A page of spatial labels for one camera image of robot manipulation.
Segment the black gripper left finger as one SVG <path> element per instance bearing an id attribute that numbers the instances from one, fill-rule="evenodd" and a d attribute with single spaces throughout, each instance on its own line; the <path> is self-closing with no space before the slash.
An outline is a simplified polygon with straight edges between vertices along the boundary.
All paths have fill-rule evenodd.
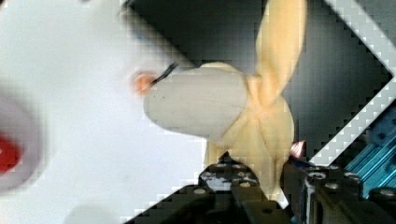
<path id="1" fill-rule="evenodd" d="M 293 224 L 292 213 L 263 195 L 246 165 L 223 154 L 196 185 L 167 196 L 124 224 Z"/>

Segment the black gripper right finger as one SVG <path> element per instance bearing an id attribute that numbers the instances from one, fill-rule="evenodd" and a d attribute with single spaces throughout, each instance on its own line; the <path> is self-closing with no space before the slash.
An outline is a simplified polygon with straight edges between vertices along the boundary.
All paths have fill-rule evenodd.
<path id="1" fill-rule="evenodd" d="M 394 188 L 373 188 L 364 197 L 358 175 L 293 157 L 283 166 L 282 177 L 297 224 L 396 224 Z"/>

